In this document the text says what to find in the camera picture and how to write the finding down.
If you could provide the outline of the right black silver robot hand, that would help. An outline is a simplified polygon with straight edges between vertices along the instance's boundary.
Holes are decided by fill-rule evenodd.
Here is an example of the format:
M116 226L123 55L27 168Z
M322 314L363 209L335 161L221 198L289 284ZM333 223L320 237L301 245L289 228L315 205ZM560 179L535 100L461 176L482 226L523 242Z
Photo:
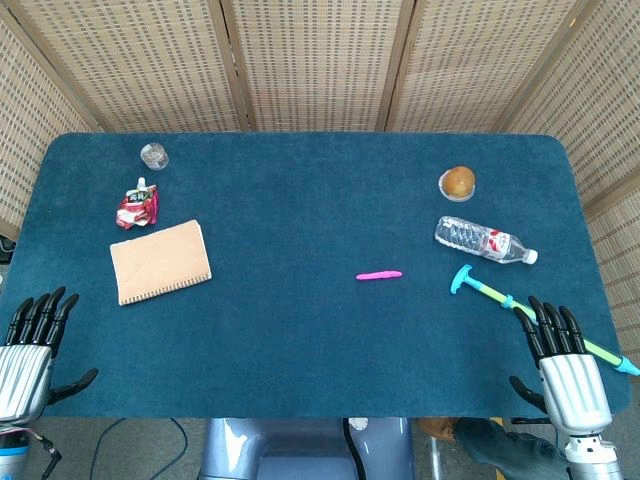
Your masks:
M543 391L529 389L511 376L511 387L527 403L546 414L555 428L573 437L599 435L612 414L599 368L586 348L581 328L564 307L528 298L536 319L516 307Z

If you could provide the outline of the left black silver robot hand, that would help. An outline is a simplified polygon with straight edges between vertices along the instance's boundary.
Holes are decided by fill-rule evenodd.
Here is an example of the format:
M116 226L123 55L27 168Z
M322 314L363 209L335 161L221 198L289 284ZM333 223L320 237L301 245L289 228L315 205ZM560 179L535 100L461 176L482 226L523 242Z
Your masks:
M98 370L88 370L79 380L51 386L55 360L77 294L65 297L58 287L38 298L25 299L12 315L0 341L0 428L23 428L44 409L86 389Z

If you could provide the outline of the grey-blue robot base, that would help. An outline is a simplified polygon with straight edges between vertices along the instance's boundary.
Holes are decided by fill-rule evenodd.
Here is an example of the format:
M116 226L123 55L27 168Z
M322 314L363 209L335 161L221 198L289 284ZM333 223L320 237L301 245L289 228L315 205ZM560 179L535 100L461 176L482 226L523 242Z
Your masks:
M409 420L213 418L198 480L416 480Z

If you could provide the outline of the blue jeans leg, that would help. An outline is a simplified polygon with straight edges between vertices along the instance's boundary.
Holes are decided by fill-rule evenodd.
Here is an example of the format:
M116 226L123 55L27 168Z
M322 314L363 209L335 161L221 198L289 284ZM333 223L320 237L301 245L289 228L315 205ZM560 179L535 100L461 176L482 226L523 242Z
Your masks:
M489 419L464 417L455 424L454 438L475 462L495 467L506 480L570 480L565 456L534 435L507 432Z

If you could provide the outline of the cyan green toy water pump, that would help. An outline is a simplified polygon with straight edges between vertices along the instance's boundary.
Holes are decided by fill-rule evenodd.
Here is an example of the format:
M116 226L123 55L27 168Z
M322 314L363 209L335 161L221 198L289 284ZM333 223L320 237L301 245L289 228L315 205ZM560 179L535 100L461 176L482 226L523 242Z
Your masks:
M483 282L473 278L470 275L472 266L469 264L463 265L455 274L451 286L450 292L452 295L456 295L462 285L468 285L483 295L489 297L493 301L497 302L503 309L513 310L514 308L521 309L534 325L538 325L535 312L530 308L521 304L513 299L511 295L503 294L492 287L484 284ZM629 358L622 354L614 353L596 343L584 338L584 345L586 350L593 356L598 357L602 361L611 365L616 371L625 373L631 376L640 378L640 367L636 366Z

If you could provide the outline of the brown shoe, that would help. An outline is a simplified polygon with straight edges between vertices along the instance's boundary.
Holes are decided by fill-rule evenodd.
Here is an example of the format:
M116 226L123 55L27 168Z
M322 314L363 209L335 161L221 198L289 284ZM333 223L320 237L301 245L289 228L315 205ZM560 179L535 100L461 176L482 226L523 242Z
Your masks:
M454 443L457 417L423 417L417 420L420 430L439 441Z

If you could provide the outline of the tan spiral notebook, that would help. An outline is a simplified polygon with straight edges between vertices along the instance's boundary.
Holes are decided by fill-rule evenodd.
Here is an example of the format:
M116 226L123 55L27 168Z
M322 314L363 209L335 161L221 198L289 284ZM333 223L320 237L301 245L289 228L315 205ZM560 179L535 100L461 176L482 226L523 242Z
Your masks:
M121 306L212 278L200 224L190 220L110 246Z

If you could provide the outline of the clear plastic water bottle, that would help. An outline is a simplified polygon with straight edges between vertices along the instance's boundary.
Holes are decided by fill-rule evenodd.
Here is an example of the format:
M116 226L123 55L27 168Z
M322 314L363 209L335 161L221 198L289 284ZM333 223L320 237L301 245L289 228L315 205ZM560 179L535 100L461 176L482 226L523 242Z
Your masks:
M525 247L515 235L458 217L441 217L434 238L447 247L500 264L521 262L533 265L539 257L536 250Z

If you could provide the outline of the crumpled red drink pouch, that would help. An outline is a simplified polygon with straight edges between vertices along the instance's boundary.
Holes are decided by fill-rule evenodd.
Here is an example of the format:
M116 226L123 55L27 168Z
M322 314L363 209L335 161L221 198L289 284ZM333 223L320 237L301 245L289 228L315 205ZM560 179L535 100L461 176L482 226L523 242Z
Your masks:
M154 225L158 216L158 192L155 185L147 185L139 177L134 189L125 193L116 211L116 224L128 230L134 226Z

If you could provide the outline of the brown bun in clear cup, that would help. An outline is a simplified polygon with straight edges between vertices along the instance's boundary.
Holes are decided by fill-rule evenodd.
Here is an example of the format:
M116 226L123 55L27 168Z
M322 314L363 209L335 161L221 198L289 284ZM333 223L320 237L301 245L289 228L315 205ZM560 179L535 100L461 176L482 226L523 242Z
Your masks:
M466 166L455 166L445 171L438 181L442 195L453 202L465 202L475 192L475 173Z

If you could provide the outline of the woven bamboo screen panel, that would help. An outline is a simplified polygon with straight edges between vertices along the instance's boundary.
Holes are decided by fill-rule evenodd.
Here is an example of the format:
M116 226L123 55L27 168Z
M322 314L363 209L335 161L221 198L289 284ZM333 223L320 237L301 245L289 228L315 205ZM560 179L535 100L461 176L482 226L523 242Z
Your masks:
M94 129L249 128L221 0L0 0Z
M579 4L507 125L564 145L621 350L640 363L640 0Z
M487 132L597 0L415 0L388 131Z
M250 129L382 131L416 0L221 0Z
M49 144L101 126L0 0L0 235L17 240Z

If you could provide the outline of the small clear glass jar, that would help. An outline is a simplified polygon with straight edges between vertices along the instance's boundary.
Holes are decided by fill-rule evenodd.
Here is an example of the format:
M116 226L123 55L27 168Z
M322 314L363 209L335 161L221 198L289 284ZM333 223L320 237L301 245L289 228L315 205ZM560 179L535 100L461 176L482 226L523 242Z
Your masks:
M162 170L169 163L169 157L164 147L159 143L146 144L140 152L144 165L151 170Z

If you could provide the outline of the blue felt table mat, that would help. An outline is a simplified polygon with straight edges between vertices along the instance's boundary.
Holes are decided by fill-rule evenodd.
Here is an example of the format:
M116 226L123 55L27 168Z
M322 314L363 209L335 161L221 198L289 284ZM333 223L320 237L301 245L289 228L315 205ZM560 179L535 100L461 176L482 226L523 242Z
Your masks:
M70 133L48 147L0 293L0 341L26 298L64 286L71 311L55 385L91 368L52 415L112 417L532 416L509 377L540 381L515 315L458 269L517 301L564 305L584 335L619 347L574 177L543 135ZM445 198L469 167L474 195ZM201 226L212 278L118 304L110 246L139 177L159 190L158 229ZM440 244L458 217L517 236L535 264ZM400 278L358 281L398 270Z

